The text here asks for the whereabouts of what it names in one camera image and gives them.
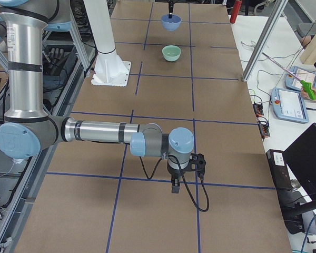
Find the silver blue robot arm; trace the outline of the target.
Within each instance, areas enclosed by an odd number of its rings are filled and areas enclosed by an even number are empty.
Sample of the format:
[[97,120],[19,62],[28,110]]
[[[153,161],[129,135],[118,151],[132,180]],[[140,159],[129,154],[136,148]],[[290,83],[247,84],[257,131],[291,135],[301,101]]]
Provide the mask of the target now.
[[0,126],[2,152],[27,159],[73,140],[128,144],[135,156],[167,160],[172,192],[178,193],[184,173],[191,169],[190,130],[176,128],[164,134],[156,124],[78,121],[44,110],[43,30],[71,21],[69,1],[0,1],[0,17],[6,23],[10,85],[10,108]]

